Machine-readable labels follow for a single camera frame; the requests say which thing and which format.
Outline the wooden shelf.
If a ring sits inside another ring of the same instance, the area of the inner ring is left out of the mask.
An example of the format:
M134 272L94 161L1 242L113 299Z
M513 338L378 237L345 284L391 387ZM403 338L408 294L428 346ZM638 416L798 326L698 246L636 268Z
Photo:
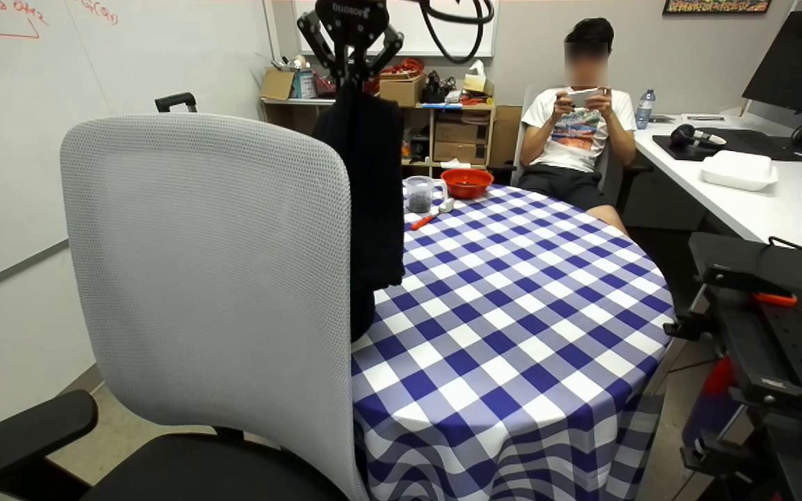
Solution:
M417 104L401 111L401 165L408 173L439 177L449 168L490 165L496 105Z

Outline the open cardboard box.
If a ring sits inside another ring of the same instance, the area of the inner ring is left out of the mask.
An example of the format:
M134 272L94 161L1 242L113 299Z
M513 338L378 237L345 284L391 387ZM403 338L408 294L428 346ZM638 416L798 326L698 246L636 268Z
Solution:
M286 101L293 98L296 70L278 70L269 66L265 69L259 96L267 100Z

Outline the clear measuring cup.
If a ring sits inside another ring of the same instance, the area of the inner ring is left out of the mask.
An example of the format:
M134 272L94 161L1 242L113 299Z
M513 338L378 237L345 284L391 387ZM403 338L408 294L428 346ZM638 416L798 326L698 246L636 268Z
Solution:
M436 180L427 175L411 175L403 181L407 209L415 214L432 212L434 196L439 189L440 203L448 199L448 185L443 180Z

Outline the clear water bottle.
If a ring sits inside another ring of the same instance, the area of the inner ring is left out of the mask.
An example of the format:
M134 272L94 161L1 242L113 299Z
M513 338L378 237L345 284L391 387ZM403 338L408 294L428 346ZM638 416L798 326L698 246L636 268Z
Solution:
M648 127L655 104L655 89L648 89L640 96L638 106L636 111L634 111L634 120L636 121L637 130L644 130Z

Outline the blue white checked tablecloth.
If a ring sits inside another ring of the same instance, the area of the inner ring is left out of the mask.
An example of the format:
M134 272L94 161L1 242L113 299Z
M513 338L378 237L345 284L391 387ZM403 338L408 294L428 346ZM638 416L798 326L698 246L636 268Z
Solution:
M617 228L493 185L404 233L405 277L352 346L373 501L634 501L673 301Z

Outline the red bowl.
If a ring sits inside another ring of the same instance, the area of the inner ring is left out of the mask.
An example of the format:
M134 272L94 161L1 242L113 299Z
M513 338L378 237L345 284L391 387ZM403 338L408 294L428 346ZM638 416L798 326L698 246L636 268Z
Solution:
M448 196L456 200L483 198L494 183L494 176L490 172L473 168L446 169L441 179L448 187Z

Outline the grey mesh office chair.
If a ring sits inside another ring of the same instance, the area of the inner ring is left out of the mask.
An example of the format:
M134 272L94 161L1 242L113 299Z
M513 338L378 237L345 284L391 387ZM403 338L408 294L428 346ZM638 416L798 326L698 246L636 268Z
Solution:
M334 149L198 112L65 134L71 262L108 389L164 434L95 485L50 461L98 409L74 390L0 422L29 501L369 501L354 456L350 195Z

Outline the small whiteboard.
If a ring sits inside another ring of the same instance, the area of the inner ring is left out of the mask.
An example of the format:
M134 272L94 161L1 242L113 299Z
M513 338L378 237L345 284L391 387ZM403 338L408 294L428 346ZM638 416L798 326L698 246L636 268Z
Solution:
M494 38L496 25L500 17L497 0L491 0L494 7L494 18L484 25L482 40L478 45L477 58L494 55ZM400 56L439 57L442 55L432 39L419 6L410 0L388 0L389 24L395 31L404 36L404 44L398 52ZM432 7L440 12L452 15L472 17L476 10L472 0L432 0ZM477 36L478 28L474 25L462 25L432 18L432 26L439 36L439 41L452 57L459 58L470 53Z

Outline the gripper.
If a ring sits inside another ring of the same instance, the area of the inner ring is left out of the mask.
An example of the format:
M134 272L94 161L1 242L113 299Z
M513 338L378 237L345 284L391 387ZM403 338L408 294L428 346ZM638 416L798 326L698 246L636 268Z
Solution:
M315 10L303 13L297 26L334 81L348 80L348 47L354 49L356 80L370 81L386 69L404 42L403 34L389 24L385 0L316 0ZM370 58L368 50L379 37L383 40L381 51Z

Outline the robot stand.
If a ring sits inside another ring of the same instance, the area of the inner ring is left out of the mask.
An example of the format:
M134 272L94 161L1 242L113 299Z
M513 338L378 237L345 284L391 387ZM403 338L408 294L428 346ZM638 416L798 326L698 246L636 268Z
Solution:
M700 409L723 417L686 429L679 454L691 476L671 501L802 501L802 248L709 232L689 247L700 289L664 331L721 342ZM758 303L760 292L798 304Z

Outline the tissue box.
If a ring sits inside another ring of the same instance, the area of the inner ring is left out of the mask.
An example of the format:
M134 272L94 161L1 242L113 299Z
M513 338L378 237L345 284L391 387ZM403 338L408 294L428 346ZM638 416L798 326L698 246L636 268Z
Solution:
M494 96L494 84L487 77L483 61L477 59L471 64L464 76L462 89L468 94Z

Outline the orange and white tool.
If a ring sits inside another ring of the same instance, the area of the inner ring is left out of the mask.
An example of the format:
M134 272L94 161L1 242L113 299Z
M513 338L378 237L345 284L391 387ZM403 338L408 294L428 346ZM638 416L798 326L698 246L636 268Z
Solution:
M440 203L439 206L437 206L437 208L433 212L430 212L429 215L424 216L424 218L421 218L420 220L416 221L413 225L411 225L410 230L411 231L420 230L421 228L423 228L423 226L430 224L430 222L433 222L433 220L438 218L439 216L451 212L455 208L455 203L456 200L453 198L448 198L446 200L443 200L443 202Z

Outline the white office chair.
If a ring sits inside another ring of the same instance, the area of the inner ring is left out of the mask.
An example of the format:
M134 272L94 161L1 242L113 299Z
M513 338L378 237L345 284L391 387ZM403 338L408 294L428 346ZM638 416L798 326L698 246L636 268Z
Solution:
M636 118L627 93L606 89L574 108L573 88L526 89L515 187L560 200L597 218L622 212L637 174Z

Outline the white takeout container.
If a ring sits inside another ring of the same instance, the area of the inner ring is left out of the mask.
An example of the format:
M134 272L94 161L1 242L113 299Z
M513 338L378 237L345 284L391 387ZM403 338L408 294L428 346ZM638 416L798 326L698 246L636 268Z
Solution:
M761 191L778 181L770 157L733 151L719 151L701 161L701 180L744 191Z

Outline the black clothing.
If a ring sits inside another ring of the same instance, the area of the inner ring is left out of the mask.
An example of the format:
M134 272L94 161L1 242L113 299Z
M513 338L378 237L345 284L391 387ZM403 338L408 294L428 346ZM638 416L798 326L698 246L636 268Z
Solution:
M404 268L403 115L397 102L367 95L357 83L338 89L314 126L347 169L350 206L350 340L375 321L375 292L400 285Z

